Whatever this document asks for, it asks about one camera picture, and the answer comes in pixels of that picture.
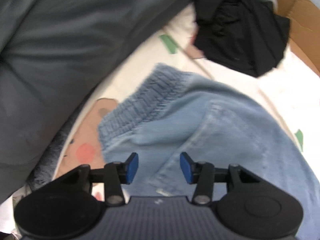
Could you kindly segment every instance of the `green tape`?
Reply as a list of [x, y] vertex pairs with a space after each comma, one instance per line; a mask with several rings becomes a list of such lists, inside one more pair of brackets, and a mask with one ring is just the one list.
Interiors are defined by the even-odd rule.
[[178, 46], [169, 35], [162, 34], [159, 36], [159, 38], [162, 40], [162, 42], [164, 43], [164, 45], [166, 46], [170, 54], [177, 53]]
[[303, 151], [303, 133], [301, 132], [300, 129], [295, 133], [295, 136], [298, 139], [298, 142], [301, 147], [301, 151]]

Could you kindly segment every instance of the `screw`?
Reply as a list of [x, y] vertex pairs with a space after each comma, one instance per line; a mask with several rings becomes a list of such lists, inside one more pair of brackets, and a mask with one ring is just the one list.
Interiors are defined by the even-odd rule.
[[107, 202], [111, 205], [118, 205], [123, 201], [123, 198], [118, 195], [112, 195], [107, 198]]
[[194, 202], [200, 205], [208, 204], [211, 201], [211, 199], [206, 195], [198, 195], [195, 197]]

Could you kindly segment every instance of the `ribbed gray surface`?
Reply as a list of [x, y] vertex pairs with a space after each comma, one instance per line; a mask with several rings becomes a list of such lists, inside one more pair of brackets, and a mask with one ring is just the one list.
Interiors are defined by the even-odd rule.
[[[207, 207], [185, 197], [132, 197], [110, 208], [98, 225], [74, 240], [248, 240], [224, 228]], [[293, 237], [283, 240], [294, 240]]]

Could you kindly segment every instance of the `cardboard box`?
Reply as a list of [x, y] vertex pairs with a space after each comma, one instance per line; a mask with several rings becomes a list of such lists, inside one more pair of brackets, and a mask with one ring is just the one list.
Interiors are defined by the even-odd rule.
[[277, 14], [291, 20], [291, 50], [320, 76], [320, 10], [310, 0], [278, 0]]

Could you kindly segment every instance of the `black circular disc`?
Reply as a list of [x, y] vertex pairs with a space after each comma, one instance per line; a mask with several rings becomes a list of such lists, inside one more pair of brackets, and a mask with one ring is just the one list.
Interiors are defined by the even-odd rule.
[[300, 203], [280, 190], [231, 191], [218, 202], [217, 213], [229, 229], [254, 239], [295, 234], [303, 218]]
[[22, 199], [14, 212], [20, 231], [37, 239], [67, 239], [93, 226], [100, 203], [89, 193], [59, 187], [39, 191]]

